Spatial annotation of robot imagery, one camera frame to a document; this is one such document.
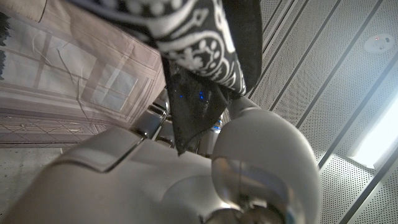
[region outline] black paisley bandana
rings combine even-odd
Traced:
[[[116,24],[180,67],[179,73],[165,68],[179,153],[212,127],[232,96],[244,95],[246,84],[250,90],[258,81],[259,1],[225,1],[224,6],[220,0],[69,1]]]

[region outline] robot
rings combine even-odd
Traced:
[[[178,156],[164,90],[130,130],[109,129],[48,165],[2,222],[318,223],[305,137],[245,97],[228,110],[231,122],[203,143],[215,142],[210,158]]]

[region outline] smoke detector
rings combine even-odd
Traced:
[[[364,48],[371,54],[381,54],[390,50],[394,44],[395,40],[390,34],[378,34],[369,38],[365,42]]]

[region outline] ceiling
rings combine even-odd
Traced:
[[[392,178],[386,173],[396,175],[396,166],[368,169],[346,155],[398,92],[397,44],[381,54],[364,49],[378,34],[398,39],[398,1],[263,0],[261,8],[262,78],[248,97],[312,145],[322,179],[320,223],[393,223],[381,214],[396,211],[398,197],[375,206],[371,190]],[[367,206],[374,214],[363,215]]]

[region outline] fluorescent light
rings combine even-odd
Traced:
[[[358,148],[348,157],[374,169],[375,164],[396,145],[397,140],[398,97],[396,96],[359,143]]]

